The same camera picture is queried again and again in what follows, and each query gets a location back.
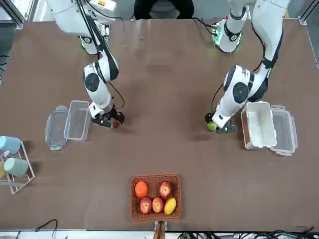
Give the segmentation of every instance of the plastic lid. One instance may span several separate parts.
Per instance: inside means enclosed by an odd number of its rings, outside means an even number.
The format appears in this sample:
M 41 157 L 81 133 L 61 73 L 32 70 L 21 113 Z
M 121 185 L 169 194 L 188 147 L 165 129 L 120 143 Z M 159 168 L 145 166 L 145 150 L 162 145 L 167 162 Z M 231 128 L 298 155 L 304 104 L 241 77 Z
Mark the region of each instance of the plastic lid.
M 58 106 L 47 120 L 45 142 L 50 150 L 59 150 L 66 145 L 67 139 L 64 138 L 64 128 L 68 109 L 65 106 Z
M 271 150 L 283 156 L 291 156 L 298 147 L 294 118 L 283 106 L 272 106 L 277 145 Z

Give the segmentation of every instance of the apple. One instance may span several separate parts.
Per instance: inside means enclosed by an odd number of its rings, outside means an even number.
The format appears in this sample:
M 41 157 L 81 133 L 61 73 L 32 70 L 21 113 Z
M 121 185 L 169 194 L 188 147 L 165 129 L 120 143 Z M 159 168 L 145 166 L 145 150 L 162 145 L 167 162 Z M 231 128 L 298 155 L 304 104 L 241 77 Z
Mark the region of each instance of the apple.
M 143 214 L 149 214 L 152 211 L 152 201 L 149 197 L 143 197 L 140 202 L 140 211 Z
M 153 199 L 152 206 L 155 213 L 161 213 L 164 210 L 163 200 L 159 197 Z
M 173 190 L 169 182 L 162 182 L 159 186 L 159 194 L 164 200 L 167 200 L 171 197 L 172 191 Z

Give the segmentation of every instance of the brown table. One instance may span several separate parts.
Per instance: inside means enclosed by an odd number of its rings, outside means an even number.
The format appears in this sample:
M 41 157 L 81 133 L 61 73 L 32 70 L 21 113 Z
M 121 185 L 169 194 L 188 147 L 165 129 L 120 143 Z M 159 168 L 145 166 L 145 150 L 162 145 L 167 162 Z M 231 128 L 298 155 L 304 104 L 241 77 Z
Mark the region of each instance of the brown table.
M 242 132 L 206 130 L 204 115 L 228 69 L 253 69 L 261 59 L 250 22 L 234 54 L 213 47 L 192 20 L 114 23 L 109 45 L 126 122 L 116 130 L 91 124 L 87 142 L 57 152 L 44 143 L 47 117 L 58 105 L 89 100 L 82 69 L 95 57 L 54 22 L 26 23 L 0 87 L 0 132 L 27 141 L 37 177 L 17 195 L 0 188 L 0 228 L 34 229 L 57 218 L 60 229 L 151 230 L 130 221 L 130 179 L 177 173 L 183 212 L 170 230 L 319 230 L 319 74 L 306 28 L 285 20 L 284 29 L 264 100 L 295 117 L 299 148 L 287 158 L 246 151 Z

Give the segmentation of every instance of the wicker basket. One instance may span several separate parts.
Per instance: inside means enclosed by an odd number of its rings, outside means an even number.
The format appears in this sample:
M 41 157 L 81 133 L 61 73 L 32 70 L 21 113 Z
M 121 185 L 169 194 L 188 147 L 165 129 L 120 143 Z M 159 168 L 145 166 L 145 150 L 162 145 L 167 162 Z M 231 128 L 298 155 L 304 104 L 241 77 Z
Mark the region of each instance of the wicker basket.
M 140 212 L 140 198 L 135 195 L 135 185 L 139 181 L 145 181 L 148 184 L 148 197 L 151 199 L 159 196 L 160 184 L 163 181 L 171 183 L 173 187 L 172 196 L 176 198 L 176 209 L 171 215 L 163 213 L 142 214 Z M 132 179 L 131 184 L 131 220 L 133 222 L 146 221 L 171 221 L 178 220 L 181 216 L 181 198 L 180 198 L 180 178 L 177 174 L 161 174 L 161 175 L 147 175 L 137 176 Z

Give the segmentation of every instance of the green fruit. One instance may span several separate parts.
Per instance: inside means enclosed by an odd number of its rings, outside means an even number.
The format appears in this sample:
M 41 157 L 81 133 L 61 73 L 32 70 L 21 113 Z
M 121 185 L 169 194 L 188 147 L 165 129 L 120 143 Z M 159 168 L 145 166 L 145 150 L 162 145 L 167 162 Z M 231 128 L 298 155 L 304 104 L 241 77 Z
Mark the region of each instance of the green fruit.
M 214 122 L 209 122 L 209 123 L 207 124 L 207 127 L 208 127 L 209 131 L 214 132 L 215 129 L 216 129 L 216 127 L 217 127 L 217 125 L 216 125 L 216 123 L 214 123 Z

